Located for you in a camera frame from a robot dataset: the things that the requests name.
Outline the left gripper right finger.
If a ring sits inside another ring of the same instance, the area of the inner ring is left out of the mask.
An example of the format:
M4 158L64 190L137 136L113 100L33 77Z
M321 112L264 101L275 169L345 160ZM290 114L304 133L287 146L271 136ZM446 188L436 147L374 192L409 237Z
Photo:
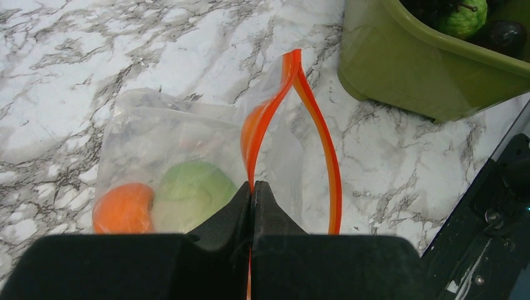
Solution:
M252 192L252 299L427 299L418 252L396 236L308 234L270 185Z

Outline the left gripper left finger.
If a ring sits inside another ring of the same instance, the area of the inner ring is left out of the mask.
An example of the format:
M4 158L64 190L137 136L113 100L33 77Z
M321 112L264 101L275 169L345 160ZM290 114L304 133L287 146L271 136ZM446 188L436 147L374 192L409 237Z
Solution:
M45 236L21 256L2 299L244 299L251 188L187 234Z

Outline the green cabbage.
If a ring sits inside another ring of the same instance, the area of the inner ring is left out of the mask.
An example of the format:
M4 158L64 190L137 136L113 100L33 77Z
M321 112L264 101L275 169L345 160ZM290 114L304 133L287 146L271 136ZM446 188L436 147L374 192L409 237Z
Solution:
M216 165L186 161L172 166L155 190L151 207L157 233L188 233L222 209L237 187Z

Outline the orange carrot piece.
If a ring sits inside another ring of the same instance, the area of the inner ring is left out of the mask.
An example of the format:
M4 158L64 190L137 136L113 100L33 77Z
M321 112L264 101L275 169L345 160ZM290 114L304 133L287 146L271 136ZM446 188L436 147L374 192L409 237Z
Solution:
M97 234L142 234L154 231L153 189L140 182L117 186L100 197L92 211Z

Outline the clear zip top bag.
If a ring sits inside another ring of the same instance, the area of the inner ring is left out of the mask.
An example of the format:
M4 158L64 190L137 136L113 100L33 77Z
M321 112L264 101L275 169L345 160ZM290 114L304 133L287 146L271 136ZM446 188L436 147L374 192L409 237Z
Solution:
M255 184L267 182L279 206L298 225L303 149L284 119L284 101L289 96L301 100L318 132L329 188L326 235L338 235L342 218L338 158L306 79L300 49L275 60L265 78L251 88L238 107L178 101L150 89L123 94L105 128L96 201L127 183L146 184L153 189L155 197L155 190L169 168L198 160L216 165L231 178L237 191L249 183L251 198ZM252 299L252 208L250 199L244 299Z

